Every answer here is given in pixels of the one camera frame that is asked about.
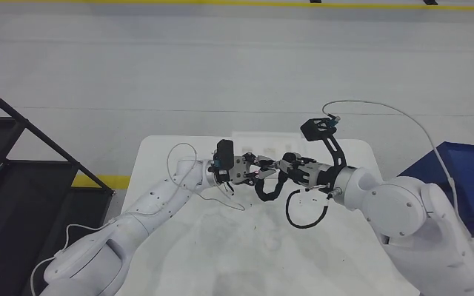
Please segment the yellow floor stripe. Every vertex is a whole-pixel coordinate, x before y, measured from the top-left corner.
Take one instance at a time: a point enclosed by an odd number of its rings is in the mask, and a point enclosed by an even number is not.
[[[112,189],[127,189],[130,183],[130,176],[126,175],[97,175],[102,182]],[[77,175],[73,182],[74,187],[94,187],[99,185],[86,175]]]
[[[474,6],[455,5],[424,5],[424,4],[371,4],[371,3],[298,3],[271,1],[239,1],[239,0],[0,0],[10,3],[88,3],[88,4],[210,4],[210,5],[241,5],[241,6],[273,6],[273,7],[310,7],[310,8],[369,8],[398,10],[472,10]]]

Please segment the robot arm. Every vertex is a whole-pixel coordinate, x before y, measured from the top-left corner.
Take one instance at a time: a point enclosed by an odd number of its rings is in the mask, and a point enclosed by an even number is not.
[[[349,210],[360,210],[397,270],[424,296],[474,295],[473,243],[446,195],[435,184],[418,179],[397,177],[382,183],[365,168],[347,166],[332,136],[334,119],[311,119],[301,127],[308,141],[326,144],[333,165],[296,153],[286,153],[281,161],[251,153],[234,157],[232,142],[225,140],[219,142],[213,160],[180,161],[173,181],[160,181],[110,225],[56,254],[44,273],[49,286],[41,296],[114,295],[137,248],[193,192],[231,182],[255,186],[260,199],[272,201],[288,179],[327,193],[328,199]],[[251,165],[260,170],[251,172]],[[277,169],[275,191],[264,193],[264,179]]]
[[[312,119],[301,127],[308,141],[326,144],[332,166],[296,153],[287,153],[276,166],[295,183],[327,193],[348,210],[360,210],[397,270],[422,295],[474,295],[473,241],[444,192],[410,177],[381,182],[365,168],[347,166],[332,136],[333,119]],[[287,217],[294,225],[288,211]]]
[[[216,185],[209,167],[211,160],[180,161],[173,177],[179,188],[169,179],[159,181],[110,225],[56,254],[44,272],[48,287],[41,296],[114,295],[125,281],[133,254],[148,236],[194,192]]]

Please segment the blue container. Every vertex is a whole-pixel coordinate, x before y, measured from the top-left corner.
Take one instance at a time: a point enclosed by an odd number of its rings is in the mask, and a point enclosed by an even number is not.
[[[443,142],[438,146],[438,151],[455,181],[459,215],[471,235],[474,235],[474,146]],[[450,185],[433,151],[404,170],[400,176],[410,176],[424,183],[438,184],[453,204]]]

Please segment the black shelf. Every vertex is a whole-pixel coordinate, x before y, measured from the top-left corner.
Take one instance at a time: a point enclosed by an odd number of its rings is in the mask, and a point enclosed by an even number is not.
[[[24,128],[24,124],[15,121],[11,117],[0,117],[0,163],[7,158]]]
[[[27,282],[76,173],[77,168],[64,161],[8,161],[2,165],[0,287],[3,295],[18,295]]]
[[[0,118],[0,294],[29,296],[33,268],[63,248],[66,226],[100,227],[114,191],[2,99],[0,109],[11,116]],[[65,161],[8,159],[24,130]],[[100,188],[71,187],[78,171]],[[89,233],[71,227],[70,244]],[[41,265],[36,273],[37,294],[46,286],[46,267]]]

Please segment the white table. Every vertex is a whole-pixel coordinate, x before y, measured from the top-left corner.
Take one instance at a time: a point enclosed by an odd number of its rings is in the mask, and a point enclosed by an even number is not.
[[[166,156],[179,142],[192,144],[200,158],[211,158],[220,137],[150,136],[138,151],[123,205],[125,210],[166,173]],[[320,142],[298,134],[235,133],[235,154],[247,150],[280,158],[285,150],[331,164]],[[380,176],[370,146],[339,140],[349,165],[364,166]],[[179,147],[179,158],[193,155]],[[266,182],[266,191],[275,186]],[[295,229],[284,214],[287,196],[297,186],[289,181],[279,199],[264,203],[249,186],[235,186],[233,200],[245,212],[194,196],[172,219],[153,233],[136,252],[118,295],[406,295],[418,292],[396,271],[360,212],[331,201],[326,218],[312,229]],[[204,196],[226,198],[217,189]],[[313,222],[324,196],[297,195],[290,204],[296,223]]]

